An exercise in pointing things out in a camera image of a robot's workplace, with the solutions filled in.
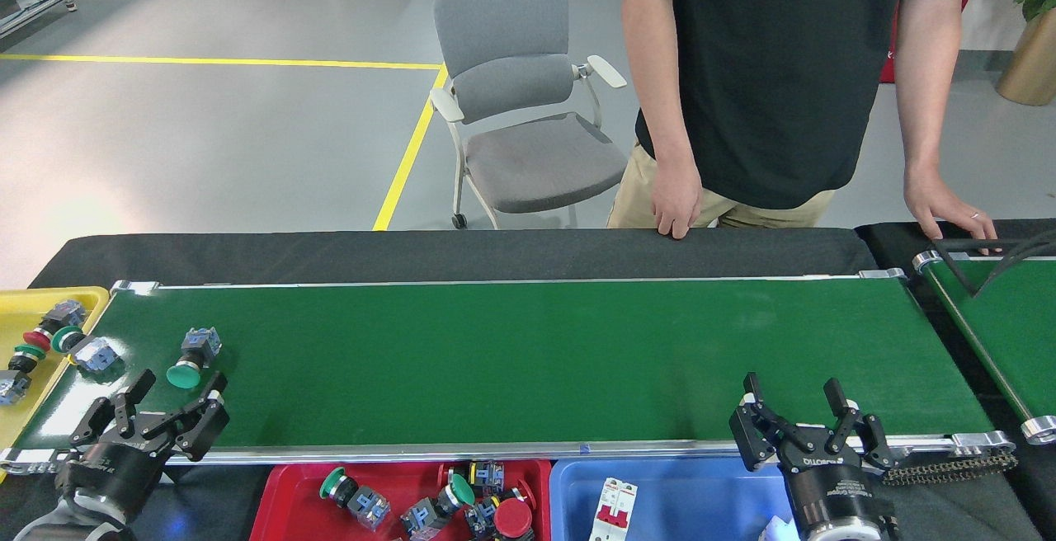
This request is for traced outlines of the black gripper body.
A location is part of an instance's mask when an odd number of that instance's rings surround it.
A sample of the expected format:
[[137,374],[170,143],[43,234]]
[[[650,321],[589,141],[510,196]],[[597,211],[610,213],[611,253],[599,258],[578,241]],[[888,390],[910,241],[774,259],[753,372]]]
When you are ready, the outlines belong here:
[[56,486],[79,517],[129,525],[163,475],[173,437],[144,440],[106,435],[83,454],[68,459]]
[[893,504],[875,495],[856,452],[784,453],[796,529],[895,529]]

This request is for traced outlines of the person's left hand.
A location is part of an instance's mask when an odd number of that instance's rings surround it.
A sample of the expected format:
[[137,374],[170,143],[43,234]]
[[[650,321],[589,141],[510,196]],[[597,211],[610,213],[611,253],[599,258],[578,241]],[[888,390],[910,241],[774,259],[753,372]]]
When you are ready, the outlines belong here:
[[903,176],[903,199],[928,239],[943,239],[938,225],[941,220],[965,230],[973,239],[998,238],[989,214],[956,195],[935,169],[907,169]]

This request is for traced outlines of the person's right hand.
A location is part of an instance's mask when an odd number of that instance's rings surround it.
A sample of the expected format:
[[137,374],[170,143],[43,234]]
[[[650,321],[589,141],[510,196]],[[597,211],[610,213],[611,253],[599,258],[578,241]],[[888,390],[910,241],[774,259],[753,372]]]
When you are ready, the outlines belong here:
[[657,158],[652,204],[658,234],[682,240],[700,218],[702,185],[693,158]]

